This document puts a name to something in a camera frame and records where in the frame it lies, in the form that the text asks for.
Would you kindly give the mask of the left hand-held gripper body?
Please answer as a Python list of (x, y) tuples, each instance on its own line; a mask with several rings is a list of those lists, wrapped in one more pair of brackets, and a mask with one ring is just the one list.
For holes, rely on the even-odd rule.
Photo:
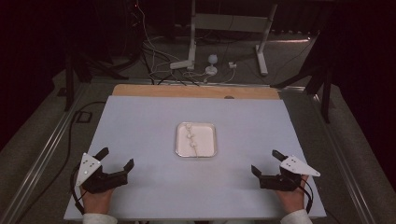
[(84, 153), (78, 165), (77, 187), (83, 187), (89, 193), (101, 193), (115, 189), (128, 183), (128, 173), (123, 169), (116, 173), (103, 172), (101, 161), (94, 156)]

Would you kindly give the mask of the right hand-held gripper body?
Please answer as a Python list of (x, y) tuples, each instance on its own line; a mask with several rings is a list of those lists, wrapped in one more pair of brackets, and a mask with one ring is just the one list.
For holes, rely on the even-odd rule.
[(280, 191), (294, 191), (304, 175), (320, 176), (320, 172), (295, 156), (288, 156), (279, 165), (278, 175), (260, 175), (260, 187)]

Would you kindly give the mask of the white square plate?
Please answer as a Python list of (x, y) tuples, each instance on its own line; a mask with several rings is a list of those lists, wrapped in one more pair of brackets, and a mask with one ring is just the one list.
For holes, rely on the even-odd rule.
[[(197, 142), (198, 157), (195, 157), (193, 149), (187, 138), (186, 124), (192, 124), (194, 140)], [(217, 154), (216, 128), (211, 123), (181, 122), (177, 126), (176, 154), (181, 158), (212, 158)]]

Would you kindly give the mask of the person's left hand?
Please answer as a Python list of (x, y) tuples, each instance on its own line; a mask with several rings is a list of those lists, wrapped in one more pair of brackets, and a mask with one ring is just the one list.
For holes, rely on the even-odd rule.
[(108, 214), (113, 189), (95, 194), (89, 193), (83, 187), (79, 189), (82, 194), (83, 207), (86, 214)]

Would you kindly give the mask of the person's right hand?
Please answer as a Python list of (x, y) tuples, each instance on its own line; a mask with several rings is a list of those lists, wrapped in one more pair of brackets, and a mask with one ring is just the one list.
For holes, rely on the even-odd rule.
[(304, 209), (304, 186), (307, 179), (308, 176), (303, 175), (299, 186), (294, 191), (276, 190), (276, 196), (287, 214)]

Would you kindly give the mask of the light blue table mat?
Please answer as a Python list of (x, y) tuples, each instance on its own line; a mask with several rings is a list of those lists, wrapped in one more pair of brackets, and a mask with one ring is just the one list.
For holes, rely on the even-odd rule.
[[(177, 126), (185, 121), (214, 125), (214, 157), (177, 155)], [(115, 190), (110, 205), (120, 220), (282, 217), (276, 194), (261, 189), (250, 168), (278, 174), (273, 150), (304, 157), (280, 100), (111, 96), (89, 151), (104, 147), (109, 173), (134, 161), (127, 185)]]

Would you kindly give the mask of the black tripod stand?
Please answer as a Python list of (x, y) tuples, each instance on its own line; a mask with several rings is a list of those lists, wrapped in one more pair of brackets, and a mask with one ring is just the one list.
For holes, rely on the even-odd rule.
[(89, 83), (92, 80), (92, 74), (89, 70), (90, 65), (104, 72), (106, 75), (113, 77), (114, 79), (127, 79), (127, 77), (124, 77), (116, 73), (114, 70), (105, 67), (98, 61), (89, 57), (87, 54), (80, 51), (69, 50), (65, 54), (65, 111), (69, 111), (75, 101), (74, 77), (77, 77), (78, 80), (83, 83)]
[(322, 89), (320, 114), (329, 123), (329, 105), (332, 85), (332, 47), (328, 46), (328, 37), (325, 32), (320, 32), (308, 53), (299, 73), (284, 81), (271, 84), (272, 88), (284, 89), (305, 77), (310, 77), (304, 88), (307, 95), (317, 94)]

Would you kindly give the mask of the wooden table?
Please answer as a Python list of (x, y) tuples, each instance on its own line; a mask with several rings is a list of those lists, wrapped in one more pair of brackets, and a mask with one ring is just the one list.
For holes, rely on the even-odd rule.
[(133, 85), (119, 84), (112, 94), (114, 96), (147, 97), (189, 97), (217, 99), (259, 99), (279, 100), (276, 89), (255, 87), (198, 87), (175, 85)]

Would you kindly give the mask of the white round desk lamp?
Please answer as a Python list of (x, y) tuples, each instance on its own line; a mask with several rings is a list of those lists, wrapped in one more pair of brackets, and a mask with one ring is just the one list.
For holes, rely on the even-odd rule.
[(205, 72), (210, 76), (214, 76), (218, 72), (218, 69), (215, 66), (218, 62), (218, 56), (216, 54), (211, 54), (208, 57), (208, 62), (210, 65), (205, 69)]

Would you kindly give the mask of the black square floor bracket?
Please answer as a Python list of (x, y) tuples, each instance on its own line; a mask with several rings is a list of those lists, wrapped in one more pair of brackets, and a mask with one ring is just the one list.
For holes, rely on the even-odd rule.
[(76, 123), (90, 123), (92, 120), (92, 112), (79, 111)]

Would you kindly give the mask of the metal floor rail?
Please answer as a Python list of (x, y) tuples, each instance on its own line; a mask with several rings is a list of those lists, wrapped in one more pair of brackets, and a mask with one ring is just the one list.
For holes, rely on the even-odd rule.
[(0, 152), (0, 224), (19, 218), (75, 108), (51, 94)]
[(337, 136), (333, 133), (331, 125), (327, 123), (321, 115), (321, 102), (319, 98), (316, 95), (310, 96), (310, 102), (317, 117), (320, 119), (322, 129), (330, 141), (331, 152), (333, 154), (335, 163), (337, 164), (338, 170), (343, 177), (347, 191), (357, 210), (361, 223), (376, 224), (373, 213), (369, 208), (368, 203), (362, 194), (361, 188), (358, 186), (358, 182), (347, 163), (347, 159), (343, 154), (341, 145), (338, 143)]

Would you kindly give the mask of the white metal desk frame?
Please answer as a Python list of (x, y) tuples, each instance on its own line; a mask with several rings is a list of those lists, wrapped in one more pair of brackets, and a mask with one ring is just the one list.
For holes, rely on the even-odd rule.
[(262, 33), (262, 41), (255, 47), (260, 74), (266, 76), (268, 68), (264, 58), (264, 46), (270, 33), (277, 4), (270, 6), (266, 17), (250, 17), (223, 14), (207, 14), (196, 12), (196, 0), (191, 0), (191, 42), (188, 54), (188, 71), (193, 71), (195, 66), (196, 41), (195, 31), (197, 29), (216, 31), (236, 31), (249, 33)]

